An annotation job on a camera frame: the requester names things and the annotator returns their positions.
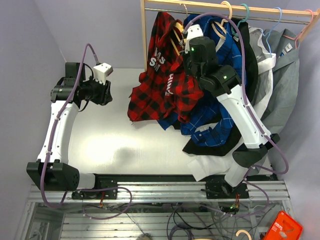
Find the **red black plaid shirt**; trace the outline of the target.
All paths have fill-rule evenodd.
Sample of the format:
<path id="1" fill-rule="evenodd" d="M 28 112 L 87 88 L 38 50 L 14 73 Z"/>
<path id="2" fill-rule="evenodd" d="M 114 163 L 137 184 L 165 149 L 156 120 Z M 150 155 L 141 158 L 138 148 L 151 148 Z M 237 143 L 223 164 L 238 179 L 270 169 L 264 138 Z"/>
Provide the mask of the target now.
<path id="1" fill-rule="evenodd" d="M 170 41 L 180 50 L 172 30 L 178 19 L 167 12 L 155 18 L 147 53 L 146 71 L 139 75 L 139 85 L 132 89 L 127 116 L 132 122 L 163 120 L 176 113 L 177 119 L 187 123 L 204 93 L 196 79 L 186 75 L 182 52 L 178 56 Z"/>

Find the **yellow velvet hanger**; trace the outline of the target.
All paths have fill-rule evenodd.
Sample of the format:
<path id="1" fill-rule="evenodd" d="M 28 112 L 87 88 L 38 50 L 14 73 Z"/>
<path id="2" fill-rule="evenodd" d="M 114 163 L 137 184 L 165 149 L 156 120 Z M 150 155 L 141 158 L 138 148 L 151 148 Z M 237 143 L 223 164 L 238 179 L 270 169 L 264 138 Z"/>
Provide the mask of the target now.
<path id="1" fill-rule="evenodd" d="M 174 42 L 174 40 L 172 38 L 170 38 L 170 42 L 176 52 L 176 54 L 178 56 L 181 55 L 181 53 L 184 51 L 184 48 L 185 48 L 185 43 L 186 43 L 186 40 L 184 39 L 183 37 L 183 31 L 184 31 L 184 26 L 182 23 L 180 23 L 178 20 L 174 23 L 174 26 L 172 28 L 173 30 L 173 33 L 177 39 L 177 43 L 180 47 L 180 50 L 178 49 L 176 43 Z"/>

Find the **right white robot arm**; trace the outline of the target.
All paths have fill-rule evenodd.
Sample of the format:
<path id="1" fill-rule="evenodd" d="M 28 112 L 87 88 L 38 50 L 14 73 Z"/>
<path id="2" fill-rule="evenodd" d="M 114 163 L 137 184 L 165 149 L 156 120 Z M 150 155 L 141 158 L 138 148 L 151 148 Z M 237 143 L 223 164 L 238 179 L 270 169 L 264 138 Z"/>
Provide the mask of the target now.
<path id="1" fill-rule="evenodd" d="M 232 153 L 234 162 L 220 186 L 221 194 L 231 198 L 238 192 L 238 185 L 249 168 L 266 156 L 280 137 L 262 124 L 235 69 L 218 63 L 216 44 L 212 39 L 206 36 L 188 39 L 183 59 L 186 73 L 195 77 L 201 89 L 224 106 L 242 136 L 243 143 Z"/>

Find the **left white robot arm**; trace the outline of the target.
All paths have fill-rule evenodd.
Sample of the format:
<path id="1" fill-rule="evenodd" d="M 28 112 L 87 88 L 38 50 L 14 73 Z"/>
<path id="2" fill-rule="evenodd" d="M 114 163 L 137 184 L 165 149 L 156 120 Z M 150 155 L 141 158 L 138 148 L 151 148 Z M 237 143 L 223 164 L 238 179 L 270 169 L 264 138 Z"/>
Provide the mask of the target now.
<path id="1" fill-rule="evenodd" d="M 76 116 L 83 111 L 81 103 L 105 106 L 113 100 L 107 79 L 113 67 L 107 63 L 90 67 L 89 78 L 86 78 L 86 67 L 85 63 L 65 64 L 65 76 L 50 92 L 50 121 L 43 147 L 36 161 L 27 164 L 26 172 L 45 191 L 75 191 L 82 187 L 82 182 L 87 182 L 85 194 L 96 199 L 102 193 L 102 186 L 93 174 L 82 174 L 68 164 L 68 150 Z"/>

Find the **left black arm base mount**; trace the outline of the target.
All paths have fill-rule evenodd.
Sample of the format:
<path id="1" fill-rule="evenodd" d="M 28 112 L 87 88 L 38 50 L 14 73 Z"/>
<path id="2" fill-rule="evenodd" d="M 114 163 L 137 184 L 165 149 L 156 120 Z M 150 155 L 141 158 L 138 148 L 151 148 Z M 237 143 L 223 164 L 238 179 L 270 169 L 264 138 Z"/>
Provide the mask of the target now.
<path id="1" fill-rule="evenodd" d="M 106 175 L 96 175 L 92 190 L 77 190 L 72 192 L 72 200 L 116 200 L 118 183 Z"/>

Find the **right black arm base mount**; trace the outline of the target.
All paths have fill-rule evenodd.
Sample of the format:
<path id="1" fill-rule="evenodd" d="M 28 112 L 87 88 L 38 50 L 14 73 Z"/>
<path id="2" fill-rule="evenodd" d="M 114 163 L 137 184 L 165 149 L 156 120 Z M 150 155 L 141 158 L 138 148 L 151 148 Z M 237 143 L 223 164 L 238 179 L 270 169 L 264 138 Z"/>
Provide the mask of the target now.
<path id="1" fill-rule="evenodd" d="M 207 181 L 200 191 L 206 194 L 207 199 L 249 198 L 249 190 L 245 183 L 240 183 L 236 187 L 232 187 L 224 179 Z"/>

